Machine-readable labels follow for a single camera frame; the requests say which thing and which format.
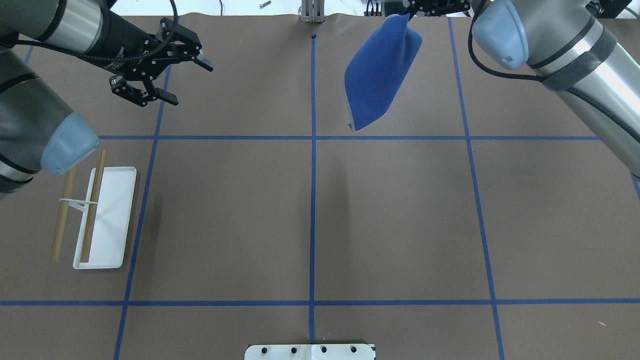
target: light blue end cap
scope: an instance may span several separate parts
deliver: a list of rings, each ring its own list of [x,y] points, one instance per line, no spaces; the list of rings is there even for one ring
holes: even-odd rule
[[[483,50],[509,70],[529,59],[527,35],[511,0],[493,2],[478,17],[472,32]]]
[[[61,175],[83,161],[98,147],[98,136],[80,114],[71,113],[62,120],[44,148],[40,166]]]

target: blue cloth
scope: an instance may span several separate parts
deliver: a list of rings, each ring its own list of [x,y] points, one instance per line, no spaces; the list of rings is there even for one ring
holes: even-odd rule
[[[409,14],[387,18],[347,66],[344,89],[356,131],[387,112],[422,45],[408,22]]]

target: white mounting plate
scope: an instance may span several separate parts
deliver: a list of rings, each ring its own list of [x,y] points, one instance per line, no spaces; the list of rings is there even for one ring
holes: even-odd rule
[[[124,250],[129,230],[131,204],[136,186],[136,168],[106,167],[102,176],[100,197],[95,216],[95,227],[91,241],[91,252],[88,263],[80,262],[87,212],[82,215],[74,268],[76,269],[110,269],[122,266]],[[89,177],[86,200],[91,198],[95,168]]]
[[[375,349],[369,344],[252,345],[246,349],[244,360],[375,360]]]

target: chopstick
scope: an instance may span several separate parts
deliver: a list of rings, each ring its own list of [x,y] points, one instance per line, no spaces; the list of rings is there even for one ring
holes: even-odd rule
[[[67,176],[65,177],[65,187],[62,189],[63,199],[69,199],[71,197],[75,175],[75,167],[71,168],[71,170],[67,172]],[[60,249],[62,248],[62,237],[65,234],[68,210],[69,206],[67,202],[60,201],[58,204],[58,220],[56,221],[56,230],[53,236],[53,243],[51,244],[51,255],[49,256],[49,261],[52,263],[57,263],[60,258]]]
[[[104,164],[107,158],[107,150],[100,150],[98,155],[98,165],[95,167],[93,176],[93,187],[91,189],[90,201],[98,202],[100,198],[100,187],[102,186],[102,175],[104,174]],[[80,262],[88,263],[89,254],[91,252],[91,240],[93,238],[93,228],[95,227],[95,214],[98,211],[98,204],[89,204],[89,210],[86,217],[86,227],[84,228],[84,238],[82,242],[82,253],[80,253]]]

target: black cable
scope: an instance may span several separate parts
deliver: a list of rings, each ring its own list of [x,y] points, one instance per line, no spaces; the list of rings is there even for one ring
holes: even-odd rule
[[[85,55],[85,54],[81,54],[81,53],[77,53],[75,51],[71,51],[71,50],[65,49],[64,47],[59,47],[59,46],[55,46],[55,45],[51,45],[51,44],[45,44],[43,42],[30,41],[30,40],[17,40],[12,44],[5,44],[3,42],[0,42],[0,46],[13,47],[13,45],[32,45],[32,46],[36,46],[36,47],[43,47],[45,49],[57,51],[59,53],[75,56],[76,58],[79,58],[79,59],[82,59],[82,60],[85,60],[85,61],[129,62],[129,61],[142,60],[142,59],[148,58],[150,56],[153,56],[153,55],[155,55],[157,53],[160,53],[164,49],[164,47],[172,41],[173,33],[175,31],[175,27],[178,26],[178,9],[175,7],[175,1],[174,0],[169,0],[169,2],[171,2],[171,8],[173,10],[173,26],[169,30],[169,33],[167,34],[167,37],[163,41],[163,43],[158,45],[158,47],[156,47],[155,49],[153,49],[151,52],[149,52],[147,54],[142,54],[142,55],[137,55],[137,56],[130,56],[130,57],[126,57],[126,58],[106,58],[106,57],[103,57],[103,56]]]
[[[471,27],[469,27],[469,38],[468,38],[468,48],[469,48],[469,55],[471,55],[471,60],[474,61],[474,63],[480,68],[482,69],[482,71],[486,72],[487,74],[491,74],[493,76],[497,76],[499,78],[506,78],[506,79],[520,79],[520,80],[532,80],[532,81],[538,81],[538,82],[542,82],[544,81],[544,78],[540,77],[540,76],[536,76],[536,75],[520,75],[520,74],[508,74],[506,72],[500,72],[500,71],[496,71],[493,69],[489,69],[488,67],[484,66],[484,64],[482,64],[480,62],[480,60],[478,60],[476,54],[474,53],[474,46],[473,46],[473,28],[474,28],[474,24],[476,23],[476,20],[478,19],[478,17],[481,14],[481,9],[484,6],[484,4],[486,3],[486,0],[482,0],[480,1],[480,4],[478,5],[473,20],[471,20]]]
[[[625,10],[630,12],[633,16],[635,16],[636,19],[640,19],[640,15],[637,12],[633,11],[633,9],[626,7]]]
[[[569,88],[566,92],[572,94],[579,99],[582,99],[587,104],[593,106],[598,111],[606,115],[609,119],[611,119],[616,125],[620,126],[622,130],[624,130],[627,134],[629,134],[635,141],[640,143],[640,133],[638,133],[633,127],[629,126],[621,117],[617,116],[613,111],[607,108],[604,104],[598,102],[597,100],[591,98],[589,95],[581,92],[576,88]]]
[[[473,60],[474,63],[482,71],[486,72],[487,74],[491,74],[491,75],[497,76],[499,78],[531,80],[531,81],[537,81],[537,82],[540,82],[540,83],[543,82],[544,80],[546,80],[545,78],[543,78],[541,76],[523,75],[523,74],[508,74],[506,72],[499,72],[499,71],[496,71],[496,70],[493,70],[493,69],[489,69],[488,67],[484,66],[484,64],[482,64],[480,62],[480,60],[478,60],[478,58],[476,57],[476,54],[474,53],[474,49],[473,49],[473,45],[472,45],[472,41],[473,41],[472,29],[474,27],[474,23],[476,22],[477,18],[480,16],[480,14],[482,12],[481,11],[482,7],[484,6],[485,3],[486,3],[486,0],[482,0],[480,2],[480,5],[478,5],[478,7],[477,7],[477,9],[475,11],[475,14],[474,14],[474,18],[473,18],[473,20],[471,20],[471,27],[469,28],[469,39],[468,39],[468,44],[467,45],[468,45],[468,49],[469,49],[469,55],[471,55],[471,60]],[[605,104],[602,104],[601,102],[598,102],[596,99],[591,98],[589,95],[585,94],[584,92],[582,92],[582,91],[580,91],[580,90],[578,90],[578,89],[576,89],[574,87],[571,87],[571,88],[567,89],[566,92],[578,97],[579,99],[583,100],[587,104],[589,104],[592,107],[594,107],[595,109],[597,109],[600,113],[604,114],[606,117],[611,119],[616,125],[620,126],[620,128],[622,128],[622,130],[624,130],[635,141],[640,143],[640,133],[638,133],[634,128],[629,126],[629,124],[627,124],[621,117],[617,116]]]

